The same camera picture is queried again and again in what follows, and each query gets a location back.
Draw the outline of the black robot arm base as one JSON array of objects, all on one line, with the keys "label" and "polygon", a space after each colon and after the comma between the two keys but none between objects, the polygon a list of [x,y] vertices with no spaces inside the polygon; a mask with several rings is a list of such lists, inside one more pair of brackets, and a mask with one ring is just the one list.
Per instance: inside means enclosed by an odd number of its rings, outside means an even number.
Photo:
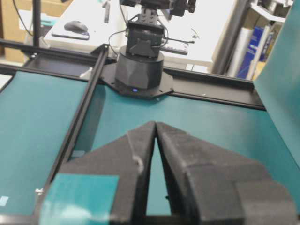
[{"label": "black robot arm base", "polygon": [[121,0],[120,6],[141,5],[136,21],[126,22],[127,44],[119,50],[116,63],[104,66],[100,79],[118,93],[136,98],[155,98],[173,91],[173,77],[163,72],[164,55],[161,48],[167,44],[167,28],[159,21],[157,11],[168,10],[182,17],[185,11],[193,13],[194,0]]}]

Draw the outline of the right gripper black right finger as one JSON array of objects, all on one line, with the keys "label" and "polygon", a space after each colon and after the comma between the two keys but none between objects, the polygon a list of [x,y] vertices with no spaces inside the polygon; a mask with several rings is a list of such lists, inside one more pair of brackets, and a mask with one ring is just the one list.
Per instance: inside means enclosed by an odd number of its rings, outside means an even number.
[{"label": "right gripper black right finger", "polygon": [[194,225],[294,225],[288,189],[257,160],[196,138],[163,122],[157,141],[170,174],[172,204]]}]

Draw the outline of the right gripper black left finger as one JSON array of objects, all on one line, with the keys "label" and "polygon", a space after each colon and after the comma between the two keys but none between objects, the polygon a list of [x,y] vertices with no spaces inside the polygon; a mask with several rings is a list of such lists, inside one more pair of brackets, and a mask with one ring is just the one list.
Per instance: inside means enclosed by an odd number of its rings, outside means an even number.
[{"label": "right gripper black left finger", "polygon": [[143,224],[155,136],[149,121],[65,163],[44,198],[39,224]]}]

